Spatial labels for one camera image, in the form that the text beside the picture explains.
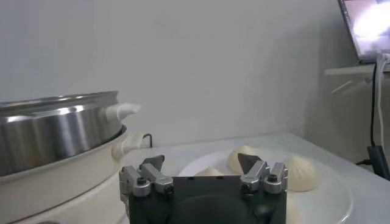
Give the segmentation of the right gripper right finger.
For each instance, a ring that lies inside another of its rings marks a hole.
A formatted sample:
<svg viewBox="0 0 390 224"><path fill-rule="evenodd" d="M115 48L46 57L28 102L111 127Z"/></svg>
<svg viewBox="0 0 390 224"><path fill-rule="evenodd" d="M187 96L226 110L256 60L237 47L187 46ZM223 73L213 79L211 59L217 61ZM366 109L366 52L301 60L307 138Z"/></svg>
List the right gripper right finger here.
<svg viewBox="0 0 390 224"><path fill-rule="evenodd" d="M288 169L284 163L275 163L272 168L259 156L237 154L243 170L240 176L240 190L253 194L259 190L270 194L286 192L288 188Z"/></svg>

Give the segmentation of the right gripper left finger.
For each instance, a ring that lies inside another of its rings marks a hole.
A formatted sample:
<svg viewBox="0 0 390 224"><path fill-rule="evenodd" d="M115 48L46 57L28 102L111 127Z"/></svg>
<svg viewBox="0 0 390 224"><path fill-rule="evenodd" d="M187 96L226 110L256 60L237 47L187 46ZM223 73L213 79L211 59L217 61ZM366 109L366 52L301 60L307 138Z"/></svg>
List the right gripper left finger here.
<svg viewBox="0 0 390 224"><path fill-rule="evenodd" d="M164 161L165 156L158 155L146 158L137 169L124 166L119 171L119 196L127 208L130 208L130 197L144 199L153 190L160 194L173 193L173 178L161 173Z"/></svg>

